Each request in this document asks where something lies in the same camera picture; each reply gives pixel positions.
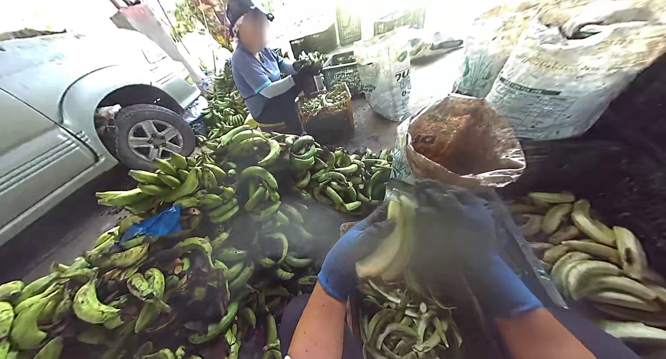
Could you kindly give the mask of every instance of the car fender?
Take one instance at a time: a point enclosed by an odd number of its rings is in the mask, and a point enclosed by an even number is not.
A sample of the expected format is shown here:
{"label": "car fender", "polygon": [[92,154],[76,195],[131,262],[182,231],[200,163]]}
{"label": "car fender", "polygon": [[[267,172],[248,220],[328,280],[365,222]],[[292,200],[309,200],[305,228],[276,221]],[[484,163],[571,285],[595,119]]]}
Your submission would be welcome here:
{"label": "car fender", "polygon": [[59,103],[63,126],[74,134],[83,132],[81,140],[96,154],[109,153],[97,136],[95,111],[107,95],[134,84],[152,86],[150,72],[128,68],[128,65],[114,65],[80,77],[67,88]]}

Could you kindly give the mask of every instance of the dark pants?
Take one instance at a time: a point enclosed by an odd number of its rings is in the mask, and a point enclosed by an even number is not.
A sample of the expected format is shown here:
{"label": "dark pants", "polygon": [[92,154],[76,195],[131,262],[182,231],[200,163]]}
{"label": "dark pants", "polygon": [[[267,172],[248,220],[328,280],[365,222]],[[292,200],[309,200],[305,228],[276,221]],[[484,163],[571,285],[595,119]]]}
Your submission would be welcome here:
{"label": "dark pants", "polygon": [[303,123],[300,121],[298,104],[295,103],[297,95],[295,89],[291,88],[281,95],[270,98],[254,120],[259,122],[264,131],[302,135]]}
{"label": "dark pants", "polygon": [[[297,296],[289,302],[287,309],[282,315],[280,324],[280,346],[282,357],[287,355],[292,336],[296,330],[296,324],[300,320],[305,305],[310,299],[309,294]],[[550,310],[553,316],[560,321],[597,359],[639,359],[633,351],[625,346],[620,340],[604,332],[597,325],[579,317],[570,310]],[[362,342],[344,326],[344,344],[342,348],[343,359],[362,359]]]}

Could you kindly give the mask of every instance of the cap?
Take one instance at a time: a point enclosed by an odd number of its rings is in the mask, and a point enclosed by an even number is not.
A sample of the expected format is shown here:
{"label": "cap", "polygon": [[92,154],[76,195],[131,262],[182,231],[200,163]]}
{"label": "cap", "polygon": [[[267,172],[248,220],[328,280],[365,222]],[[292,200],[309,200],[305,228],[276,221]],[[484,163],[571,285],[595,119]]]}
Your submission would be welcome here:
{"label": "cap", "polygon": [[262,12],[269,21],[274,19],[273,14],[266,12],[260,6],[255,6],[252,0],[229,0],[229,5],[227,5],[227,18],[229,18],[229,23],[233,28],[238,19],[247,12],[257,9]]}

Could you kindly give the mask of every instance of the woman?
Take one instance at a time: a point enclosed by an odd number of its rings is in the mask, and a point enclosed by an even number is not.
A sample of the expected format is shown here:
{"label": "woman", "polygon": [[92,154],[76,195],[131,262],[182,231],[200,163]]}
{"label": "woman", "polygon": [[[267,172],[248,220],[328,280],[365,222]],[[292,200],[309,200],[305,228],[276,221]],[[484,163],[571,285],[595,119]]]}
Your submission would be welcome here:
{"label": "woman", "polygon": [[[315,72],[311,69],[297,72],[294,62],[266,48],[268,22],[273,20],[273,15],[257,8],[252,1],[229,0],[227,18],[232,35],[238,39],[231,57],[234,82],[252,117],[265,130],[303,134],[295,100],[304,80],[312,79]],[[281,73],[289,75],[280,79]]]}

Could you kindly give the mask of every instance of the hand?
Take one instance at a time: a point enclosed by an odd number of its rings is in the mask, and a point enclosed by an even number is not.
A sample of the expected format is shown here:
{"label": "hand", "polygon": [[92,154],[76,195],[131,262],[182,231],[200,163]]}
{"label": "hand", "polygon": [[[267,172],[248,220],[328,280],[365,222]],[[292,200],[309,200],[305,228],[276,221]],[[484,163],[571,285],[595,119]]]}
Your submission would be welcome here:
{"label": "hand", "polygon": [[484,190],[416,181],[419,241],[416,274],[430,274],[430,284],[463,270],[474,295],[492,318],[507,318],[542,307],[506,264],[500,244],[507,230],[517,230],[499,197]]}
{"label": "hand", "polygon": [[387,202],[382,203],[349,229],[324,259],[318,275],[319,284],[341,302],[346,302],[356,290],[356,261],[375,250],[379,241],[393,230],[393,221],[386,219],[387,207]]}

